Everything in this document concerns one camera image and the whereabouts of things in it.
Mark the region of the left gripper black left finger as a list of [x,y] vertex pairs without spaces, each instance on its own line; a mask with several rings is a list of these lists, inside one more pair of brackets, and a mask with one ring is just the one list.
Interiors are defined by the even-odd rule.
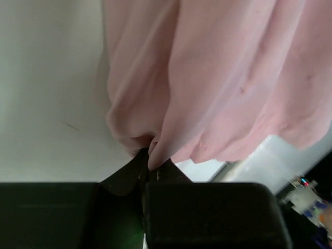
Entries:
[[1,248],[142,248],[147,160],[99,183],[1,183]]

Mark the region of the pink trousers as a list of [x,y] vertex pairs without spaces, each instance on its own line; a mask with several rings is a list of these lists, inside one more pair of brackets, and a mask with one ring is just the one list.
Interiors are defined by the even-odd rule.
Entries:
[[331,1],[105,1],[107,123],[148,167],[237,161],[331,124]]

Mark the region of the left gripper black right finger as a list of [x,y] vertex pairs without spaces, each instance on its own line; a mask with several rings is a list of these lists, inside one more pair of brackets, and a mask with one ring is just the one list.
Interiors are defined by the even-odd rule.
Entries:
[[167,161],[149,173],[149,248],[291,248],[278,202],[259,183],[193,183]]

